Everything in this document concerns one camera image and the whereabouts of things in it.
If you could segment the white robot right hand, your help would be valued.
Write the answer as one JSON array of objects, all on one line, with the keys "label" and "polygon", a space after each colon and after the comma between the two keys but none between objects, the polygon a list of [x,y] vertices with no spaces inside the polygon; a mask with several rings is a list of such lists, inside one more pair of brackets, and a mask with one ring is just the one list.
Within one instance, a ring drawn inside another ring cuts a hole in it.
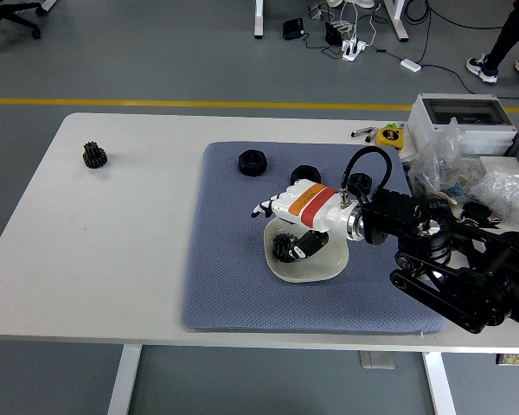
[{"label": "white robot right hand", "polygon": [[306,229],[301,237],[280,233],[273,238],[273,256],[290,263],[320,251],[328,244],[329,233],[350,239],[354,227],[353,210],[352,205],[341,206],[341,196],[336,189],[301,179],[286,191],[259,203],[251,216],[274,214],[280,220]]}]

